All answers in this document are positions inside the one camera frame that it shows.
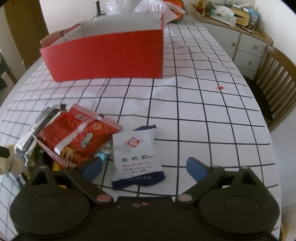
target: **plastic bag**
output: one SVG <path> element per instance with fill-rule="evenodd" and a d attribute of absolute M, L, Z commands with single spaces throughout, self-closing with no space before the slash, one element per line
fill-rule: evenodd
<path fill-rule="evenodd" d="M 142 0 L 134 12 L 164 12 L 165 3 L 162 0 Z"/>
<path fill-rule="evenodd" d="M 162 12 L 164 13 L 164 23 L 175 20 L 178 16 L 175 12 L 185 14 L 185 11 L 177 5 L 162 0 L 142 0 L 135 8 L 134 12 Z"/>
<path fill-rule="evenodd" d="M 106 3 L 106 15 L 122 14 L 132 12 L 134 3 L 131 0 L 108 0 Z"/>

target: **red snack bag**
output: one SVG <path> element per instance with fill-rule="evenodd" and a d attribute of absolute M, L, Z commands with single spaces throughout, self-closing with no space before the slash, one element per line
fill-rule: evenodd
<path fill-rule="evenodd" d="M 116 122 L 75 104 L 41 130 L 37 139 L 61 158 L 79 166 L 120 128 Z"/>

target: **grid tablecloth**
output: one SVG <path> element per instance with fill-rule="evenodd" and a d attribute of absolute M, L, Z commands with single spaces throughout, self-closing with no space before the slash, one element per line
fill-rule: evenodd
<path fill-rule="evenodd" d="M 43 62 L 15 96 L 0 125 L 0 145 L 14 144 L 49 105 L 79 103 L 118 121 L 123 131 L 156 125 L 155 148 L 166 179 L 150 187 L 112 190 L 113 160 L 94 183 L 113 197 L 171 196 L 195 184 L 186 171 L 193 156 L 237 171 L 249 166 L 274 195 L 280 187 L 272 143 L 252 92 L 237 67 L 194 18 L 168 24 L 163 79 L 92 79 L 56 83 Z M 16 231 L 8 210 L 18 190 L 0 176 L 0 231 Z M 273 234 L 279 235 L 280 219 Z"/>

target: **snack package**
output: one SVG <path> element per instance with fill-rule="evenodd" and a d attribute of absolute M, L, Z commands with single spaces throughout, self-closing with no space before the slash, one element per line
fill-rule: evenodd
<path fill-rule="evenodd" d="M 133 184 L 151 186 L 165 179 L 153 142 L 156 126 L 150 129 L 113 135 L 113 155 L 116 173 L 113 189 L 123 189 Z"/>
<path fill-rule="evenodd" d="M 75 104 L 42 129 L 37 140 L 60 166 L 79 166 L 121 126 Z"/>

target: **cabinet drawer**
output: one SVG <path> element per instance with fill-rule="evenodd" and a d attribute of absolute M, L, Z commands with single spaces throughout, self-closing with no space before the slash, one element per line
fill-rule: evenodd
<path fill-rule="evenodd" d="M 239 40 L 240 33 L 238 31 L 216 26 L 213 24 L 208 24 L 208 23 L 201 23 L 201 24 L 216 39 L 216 41 L 221 45 L 224 51 L 232 59 L 236 49 L 237 42 Z"/>
<path fill-rule="evenodd" d="M 234 63 L 237 67 L 251 69 L 254 71 L 257 71 L 260 61 L 260 57 L 240 50 L 237 51 L 234 59 Z"/>
<path fill-rule="evenodd" d="M 248 77 L 251 80 L 254 79 L 256 71 L 250 70 L 250 69 L 245 69 L 245 68 L 240 68 L 240 67 L 238 67 L 238 69 L 243 76 Z"/>
<path fill-rule="evenodd" d="M 242 34 L 238 50 L 245 51 L 247 53 L 251 53 L 259 57 L 262 57 L 265 47 L 267 45 L 268 45 L 267 43 L 259 39 L 253 38 L 246 34 Z"/>

